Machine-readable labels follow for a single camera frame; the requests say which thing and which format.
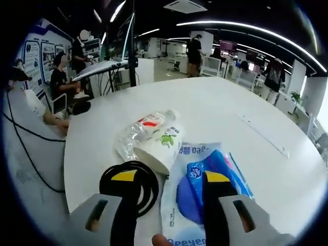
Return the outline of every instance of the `ceiling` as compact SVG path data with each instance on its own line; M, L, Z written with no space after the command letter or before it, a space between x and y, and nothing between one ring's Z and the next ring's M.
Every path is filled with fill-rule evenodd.
M298 44L309 51L325 68L328 68L328 55L326 52L328 35L326 34L324 21L322 21L325 19L324 11L320 11L324 8L322 1L193 1L207 8L208 11L184 14L163 8L163 6L173 2L173 0L135 0L135 34L142 34L159 28L159 31L140 38L148 39L152 36L172 38L188 37L192 30L204 30L214 35L215 42L218 42L220 39L234 41L280 57L290 65L293 64L297 56L297 59L307 66L308 75L313 74L313 70L317 72L316 76L327 75L299 49L277 37L258 30L220 24L176 26L176 24L184 22L220 20L264 28ZM103 8L104 2L110 2L105 9ZM58 5L66 19L58 8L53 6L45 8L44 13L45 18L71 36L76 36L81 29L87 29L91 30L93 35L102 37L106 26L108 26L109 30L113 30L112 33L116 33L117 28L131 15L132 1L127 0L115 21L109 23L115 9L122 2L123 0L103 0L97 2L90 1L89 4L84 5ZM100 15L102 24L94 16L94 9Z

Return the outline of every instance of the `man in black shirt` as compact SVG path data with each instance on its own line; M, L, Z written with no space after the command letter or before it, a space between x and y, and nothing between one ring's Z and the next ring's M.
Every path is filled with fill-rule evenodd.
M86 68L85 62L88 61L83 54L82 41L79 37L73 42L72 46L72 69L79 74L84 68Z
M188 61L189 61L189 77L195 77L198 75L199 66L201 62L201 44L199 39L202 38L200 34L192 38L188 44Z
M73 84L66 84L67 77L66 73L63 71L63 68L67 65L67 58L65 53L59 53L54 61L56 68L51 74L50 88L51 88L51 97L53 100L61 96L63 93L66 93L68 96L80 92L80 83L75 82Z

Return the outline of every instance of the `potted plant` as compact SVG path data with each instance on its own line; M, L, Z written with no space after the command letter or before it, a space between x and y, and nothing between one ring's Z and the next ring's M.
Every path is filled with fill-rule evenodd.
M297 91L292 91L291 95L294 102L297 102L298 104L301 103L301 95Z

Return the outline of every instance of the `black t-shirt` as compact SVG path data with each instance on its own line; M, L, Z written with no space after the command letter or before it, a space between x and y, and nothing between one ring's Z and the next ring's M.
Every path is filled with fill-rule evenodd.
M200 41L193 38L188 45L188 55L200 55L199 51L201 50Z
M275 92L279 92L282 82L285 82L285 71L276 70L269 64L264 74L268 74L264 84Z
M83 49L77 39L73 42L72 46L72 69L75 70L76 73L79 73L81 70L86 68L86 64L84 61L74 59L74 56L84 58Z
M59 88L62 85L65 85L67 81L66 73L60 71L59 69L54 69L51 74L50 88L51 88L51 97L55 100L57 97L62 95L64 92Z

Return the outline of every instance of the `poster board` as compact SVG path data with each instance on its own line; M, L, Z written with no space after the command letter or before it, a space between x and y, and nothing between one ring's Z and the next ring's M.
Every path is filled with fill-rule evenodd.
M25 63L25 72L32 77L25 82L25 89L31 89L41 98L44 96L45 82L50 82L52 71L55 69L53 60L56 54L72 45L73 39L58 27L41 19L32 28L21 46L17 59Z

